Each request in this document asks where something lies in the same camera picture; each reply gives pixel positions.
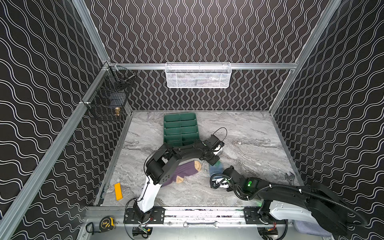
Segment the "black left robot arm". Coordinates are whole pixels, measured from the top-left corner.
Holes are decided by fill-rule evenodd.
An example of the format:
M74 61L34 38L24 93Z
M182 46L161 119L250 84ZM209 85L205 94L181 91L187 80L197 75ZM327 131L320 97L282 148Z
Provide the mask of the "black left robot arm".
M204 141L195 140L181 147L163 144L145 161L146 181L141 195L133 205L135 219L139 223L150 219L161 186L171 179L181 163L199 159L213 166L219 161L219 152L224 146L225 143L214 134Z

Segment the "purple striped sock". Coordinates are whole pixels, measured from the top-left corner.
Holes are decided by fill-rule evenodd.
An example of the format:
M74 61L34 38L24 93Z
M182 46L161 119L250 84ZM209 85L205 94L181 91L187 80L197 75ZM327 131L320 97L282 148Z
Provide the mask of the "purple striped sock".
M202 164L199 161L190 161L188 163L179 165L172 177L167 180L162 186L167 186L172 183L181 183L185 177L193 176L199 173L202 169Z

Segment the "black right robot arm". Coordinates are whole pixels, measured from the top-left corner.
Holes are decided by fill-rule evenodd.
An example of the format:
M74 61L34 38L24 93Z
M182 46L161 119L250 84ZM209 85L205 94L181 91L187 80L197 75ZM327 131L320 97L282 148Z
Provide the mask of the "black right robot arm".
M256 177L246 178L234 167L218 175L219 184L227 184L242 201L261 200L250 220L269 224L272 221L294 220L319 225L336 236L349 236L352 227L366 227L367 219L322 184L291 186L271 183Z

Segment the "blue orange striped sock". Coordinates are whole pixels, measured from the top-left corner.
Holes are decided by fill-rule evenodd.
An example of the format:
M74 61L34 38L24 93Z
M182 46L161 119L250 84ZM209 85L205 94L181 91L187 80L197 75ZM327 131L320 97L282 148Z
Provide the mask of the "blue orange striped sock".
M213 166L209 166L209 173L212 177L215 174L222 174L224 171L224 166L221 161L217 161Z

